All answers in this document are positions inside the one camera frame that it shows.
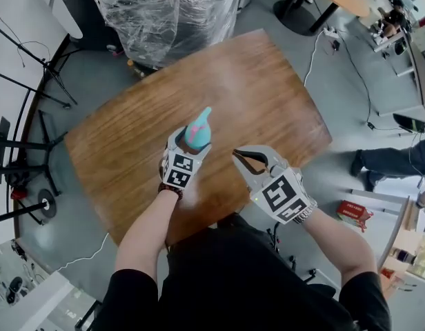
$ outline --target wrapped object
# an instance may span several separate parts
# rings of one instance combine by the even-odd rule
[[[95,0],[127,56],[162,68],[233,34],[239,0]]]

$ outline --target cable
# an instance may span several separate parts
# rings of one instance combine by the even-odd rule
[[[318,42],[318,38],[322,35],[323,31],[321,31],[318,35],[317,38],[315,38],[315,45],[314,45],[314,51],[312,52],[312,56],[310,57],[310,65],[309,65],[309,71],[306,74],[306,76],[304,77],[304,82],[303,85],[306,87],[306,80],[308,79],[308,76],[310,74],[310,71],[312,70],[312,64],[314,61],[314,55],[315,55],[315,51],[317,51],[317,42]]]
[[[419,141],[421,141],[421,132],[417,132],[416,134],[415,134],[415,136],[413,137],[413,140],[412,140],[412,144],[411,144],[411,148],[410,148],[410,150],[408,151],[408,162],[411,164],[411,166],[412,166],[412,168],[413,169],[415,169],[418,173],[419,173],[419,175],[421,175],[421,178],[424,180],[424,185],[425,185],[425,178],[424,178],[424,174],[422,174],[413,164],[412,164],[412,160],[411,160],[411,152],[412,152],[412,149],[413,149],[413,143],[415,142],[415,139],[417,138],[417,136],[419,135]]]
[[[350,62],[352,63],[352,66],[354,67],[355,71],[357,72],[359,78],[363,81],[364,84],[364,88],[366,89],[366,93],[367,93],[367,99],[368,99],[368,113],[367,113],[367,119],[366,119],[366,123],[369,122],[370,119],[370,112],[372,110],[372,102],[370,101],[370,93],[369,93],[369,89],[367,88],[366,82],[363,79],[363,76],[359,73],[357,66],[354,64],[353,60],[352,60],[352,56],[350,55],[349,49],[348,49],[348,45],[346,44],[346,41],[344,40],[343,36],[341,34],[339,34],[340,38],[342,39],[344,46],[346,48],[346,51],[348,52],[348,56],[350,59]]]
[[[22,44],[22,42],[21,42],[21,40],[19,39],[19,37],[17,36],[17,34],[15,33],[15,32],[13,32],[13,29],[12,28],[10,28],[10,26],[1,18],[1,16],[0,16],[0,21],[11,31],[11,33],[13,33],[13,35],[16,37],[16,39],[18,39],[18,42],[20,43],[20,44]],[[17,51],[18,51],[18,55],[19,55],[19,57],[21,58],[21,62],[22,62],[22,66],[23,66],[23,68],[26,66],[25,65],[25,63],[24,63],[24,59],[22,58],[22,55],[21,55],[21,52],[19,51],[19,48],[17,48]]]
[[[71,261],[71,262],[67,262],[64,266],[62,266],[62,267],[60,267],[60,268],[58,268],[57,269],[57,271],[61,271],[63,268],[67,268],[67,266],[68,265],[71,265],[72,263],[75,263],[75,262],[78,262],[78,261],[81,261],[81,260],[91,260],[93,257],[95,257],[96,256],[96,254],[98,253],[98,252],[100,252],[101,250],[102,250],[102,248],[103,248],[103,245],[104,245],[104,243],[105,243],[105,240],[107,240],[107,238],[108,238],[108,233],[105,235],[105,238],[103,238],[103,241],[102,241],[102,245],[101,245],[101,247],[98,249],[98,251],[96,251],[91,257],[81,257],[81,258],[79,258],[79,259],[76,259],[76,260],[73,260],[73,261]]]
[[[47,49],[48,61],[52,60],[52,57],[50,55],[50,49],[44,43],[41,43],[40,41],[25,41],[24,43],[21,43],[21,45],[28,44],[28,43],[36,43],[36,44],[40,44],[41,46],[44,46]]]
[[[314,2],[315,2],[315,6],[317,7],[317,10],[318,10],[318,12],[320,13],[320,16],[321,16],[322,15],[322,12],[321,12],[320,8],[318,7],[317,0],[314,0]],[[348,52],[350,62],[352,63],[353,67],[355,68],[355,71],[357,72],[359,78],[363,81],[364,87],[366,89],[367,99],[368,99],[368,114],[367,114],[366,123],[368,123],[369,122],[369,119],[370,119],[371,108],[372,108],[372,102],[370,101],[369,89],[367,88],[367,85],[366,85],[366,82],[363,79],[363,76],[359,73],[359,71],[357,69],[357,66],[355,66],[355,64],[354,64],[354,62],[352,60],[352,56],[350,55],[350,52],[349,52],[349,49],[348,49],[348,45],[346,44],[346,41],[344,40],[344,38],[343,38],[343,36],[341,34],[338,34],[338,35],[340,36],[340,38],[342,39],[342,41],[344,43],[344,46],[346,47],[346,51]]]

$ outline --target black pole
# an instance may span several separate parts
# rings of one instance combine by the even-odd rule
[[[22,208],[28,208],[26,205],[24,205],[24,204],[21,202],[21,200],[16,200],[16,202],[17,202],[19,205],[21,205],[21,206],[22,206]],[[35,215],[33,215],[33,213],[31,213],[31,212],[27,212],[27,213],[30,215],[30,217],[32,217],[32,218],[33,218],[33,220],[34,220],[36,223],[38,223],[39,225],[43,225],[42,221],[38,220],[38,218],[36,218],[36,216],[35,216]]]
[[[24,172],[45,172],[46,165],[26,165],[24,167],[0,167],[0,174],[13,174]]]
[[[322,15],[316,20],[316,22],[309,28],[312,33],[317,32],[328,18],[338,9],[336,3],[331,3],[329,7],[322,13]]]
[[[22,214],[29,213],[31,211],[39,210],[40,208],[44,208],[47,206],[47,202],[37,203],[36,205],[32,205],[30,207],[20,208],[19,210],[15,210],[11,213],[5,213],[0,215],[0,222],[5,221],[6,219],[15,218],[17,216],[21,216]]]
[[[18,86],[24,87],[26,90],[33,91],[35,94],[36,94],[36,93],[37,93],[37,94],[40,94],[40,95],[41,95],[41,96],[43,96],[44,98],[48,98],[48,99],[49,99],[49,100],[51,100],[51,101],[54,101],[54,102],[56,102],[56,103],[58,103],[58,104],[61,104],[61,106],[63,106],[64,108],[69,108],[69,107],[70,107],[70,104],[69,104],[69,103],[65,103],[65,102],[63,102],[63,101],[60,101],[60,100],[58,100],[58,99],[56,99],[56,98],[53,98],[53,97],[49,96],[48,94],[46,94],[46,93],[44,93],[44,92],[41,92],[41,91],[35,90],[34,88],[28,87],[27,85],[24,85],[24,84],[23,84],[23,83],[21,83],[21,82],[18,82],[18,81],[14,80],[14,79],[11,79],[10,77],[7,77],[7,76],[6,76],[6,75],[4,75],[4,74],[0,74],[0,77],[2,77],[3,79],[5,79],[5,80],[7,80],[7,81],[9,81],[9,82],[14,83],[15,85],[18,85]]]
[[[44,143],[35,142],[20,142],[0,139],[1,147],[13,147],[13,148],[25,148],[26,150],[45,150],[49,149],[49,146]]]
[[[285,14],[288,13],[290,10],[290,7],[293,5],[294,0],[285,0],[278,12],[276,13],[278,19],[282,19]]]
[[[22,44],[17,43],[16,41],[14,41],[7,33],[5,33],[1,28],[0,28],[0,33],[7,38],[9,41],[11,41],[13,44],[16,45],[16,47],[18,47],[18,49],[21,49],[23,52],[25,52],[27,55],[30,55],[34,60],[36,60],[38,63],[40,63],[43,67],[45,67],[47,70],[49,70],[51,73],[53,74],[57,74],[57,71],[55,69],[53,69],[51,66],[49,66],[46,62],[40,60],[39,57],[37,57],[36,55],[33,55],[33,53],[31,53],[29,51],[29,49],[27,49],[25,46],[23,46]]]

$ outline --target bracelet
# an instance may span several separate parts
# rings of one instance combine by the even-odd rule
[[[313,208],[310,208],[310,207],[308,207],[308,208],[306,208],[302,213],[300,213],[300,214],[298,214],[294,219],[293,219],[293,221],[295,222],[295,223],[298,223],[298,224],[300,224],[300,223],[303,223],[303,222],[305,222],[305,220],[310,216],[310,214],[313,212]]]
[[[157,192],[161,192],[162,190],[169,190],[175,192],[177,196],[179,196],[179,198],[177,199],[178,201],[182,200],[182,197],[184,197],[184,192],[182,191],[182,189],[176,188],[175,186],[160,183]]]

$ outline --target concrete floor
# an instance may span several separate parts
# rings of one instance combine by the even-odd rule
[[[239,14],[235,34],[263,28],[303,79],[309,68],[315,37],[303,37],[283,27],[272,13],[272,6],[276,1],[278,0],[253,0]],[[327,0],[316,2],[321,10],[329,5]],[[306,5],[306,8],[316,17],[319,16],[315,3]],[[370,121],[378,128],[394,128],[391,117],[379,118],[375,111],[389,112],[420,104],[412,76],[397,78],[390,64],[391,62],[396,70],[403,70],[408,65],[408,56],[392,56],[390,61],[382,59],[380,54],[372,51],[365,27],[342,9],[329,19],[329,24],[345,31],[342,35],[352,59],[370,90],[373,108]],[[64,111],[54,104],[41,103],[40,108],[50,115],[47,126],[52,137],[77,126],[100,105],[137,81],[127,69],[125,57],[113,58],[107,52],[92,51],[72,55],[61,76],[67,89],[77,98],[79,106]],[[361,181],[348,174],[353,158],[352,151],[383,146],[404,148],[411,144],[412,137],[400,137],[398,131],[371,131],[365,125],[368,115],[366,91],[349,61],[343,42],[340,50],[333,54],[328,39],[324,35],[319,37],[313,71],[306,87],[328,126],[333,142],[325,153],[302,168],[304,183],[319,206],[327,213],[334,214],[340,200],[353,199],[348,194],[351,188],[362,189]],[[65,99],[65,95],[53,83],[48,85],[47,91]],[[407,114],[425,119],[422,112]],[[41,140],[37,118],[32,125],[30,140]],[[34,153],[30,153],[29,157],[30,160],[37,160]],[[44,227],[37,226],[29,216],[22,217],[21,244],[47,270],[53,271],[73,259],[91,256],[99,249],[106,230],[83,193],[64,144],[57,146],[50,165],[53,177],[63,192],[57,199],[58,214]],[[392,182],[396,186],[402,183]],[[413,190],[413,183],[408,185]],[[39,177],[33,181],[30,185],[33,198],[44,187],[44,178]],[[251,205],[242,215],[256,228],[264,230],[273,226],[273,221],[268,216]],[[281,254],[285,257],[297,255],[299,271],[320,268],[331,279],[339,278],[334,267],[300,226],[282,226],[279,235]],[[374,245],[374,237],[371,239],[370,243]],[[116,249],[112,240],[108,239],[103,250],[94,259],[70,265],[63,270],[63,275],[76,287],[102,300],[112,274]],[[160,285],[167,269],[165,256],[162,254],[159,259]]]

